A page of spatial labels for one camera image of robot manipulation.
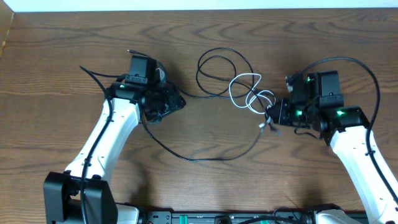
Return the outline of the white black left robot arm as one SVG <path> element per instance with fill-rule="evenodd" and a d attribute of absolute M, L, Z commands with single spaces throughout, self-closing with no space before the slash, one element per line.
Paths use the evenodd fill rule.
<path fill-rule="evenodd" d="M 79 154 L 62 173 L 44 181 L 47 223 L 141 223 L 140 210 L 114 201 L 113 170 L 142 118 L 158 123 L 186 102 L 167 82 L 161 62 L 133 55 L 127 74 L 104 91 L 101 116 Z"/>

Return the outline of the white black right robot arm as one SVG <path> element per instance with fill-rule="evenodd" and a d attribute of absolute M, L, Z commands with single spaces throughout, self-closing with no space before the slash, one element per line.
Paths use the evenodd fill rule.
<path fill-rule="evenodd" d="M 311 73 L 293 82 L 291 98 L 267 109 L 275 124 L 319 132 L 347 170 L 369 223 L 397 223 L 397 180 L 382 157 L 370 122 L 345 106 L 338 72 Z"/>

